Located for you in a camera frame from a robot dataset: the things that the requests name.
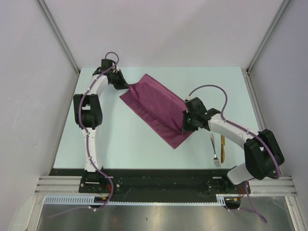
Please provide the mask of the magenta satin napkin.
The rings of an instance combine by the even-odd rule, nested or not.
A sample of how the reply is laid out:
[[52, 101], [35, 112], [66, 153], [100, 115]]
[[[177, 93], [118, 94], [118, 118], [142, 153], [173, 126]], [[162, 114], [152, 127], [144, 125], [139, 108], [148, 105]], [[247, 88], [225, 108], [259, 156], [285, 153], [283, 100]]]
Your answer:
[[120, 96], [121, 100], [173, 149], [192, 133], [182, 131], [184, 100], [145, 74]]

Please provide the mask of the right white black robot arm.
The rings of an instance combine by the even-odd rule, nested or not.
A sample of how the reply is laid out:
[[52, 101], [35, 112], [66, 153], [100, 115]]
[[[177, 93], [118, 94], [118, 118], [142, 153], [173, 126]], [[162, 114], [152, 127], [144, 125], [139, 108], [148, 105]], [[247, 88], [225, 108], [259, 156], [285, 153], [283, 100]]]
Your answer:
[[185, 100], [185, 106], [183, 131], [194, 132], [203, 128], [224, 136], [244, 151], [244, 163], [228, 171], [227, 178], [222, 181], [225, 192], [235, 192], [246, 180], [280, 177], [279, 166], [284, 163], [284, 156], [272, 131], [249, 130], [236, 125], [223, 118], [219, 110], [207, 110], [197, 97]]

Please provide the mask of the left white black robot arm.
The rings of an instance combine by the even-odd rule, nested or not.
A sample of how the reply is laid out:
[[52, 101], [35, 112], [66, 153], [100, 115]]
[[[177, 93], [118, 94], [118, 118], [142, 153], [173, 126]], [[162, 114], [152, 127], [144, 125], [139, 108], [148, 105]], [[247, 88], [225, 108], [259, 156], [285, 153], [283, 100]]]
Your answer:
[[83, 94], [73, 97], [74, 117], [76, 124], [81, 128], [86, 153], [85, 171], [95, 173], [102, 169], [97, 157], [96, 135], [103, 123], [103, 111], [100, 104], [100, 95], [108, 87], [116, 90], [125, 90], [129, 84], [125, 81], [118, 62], [104, 58], [92, 74], [92, 82]]

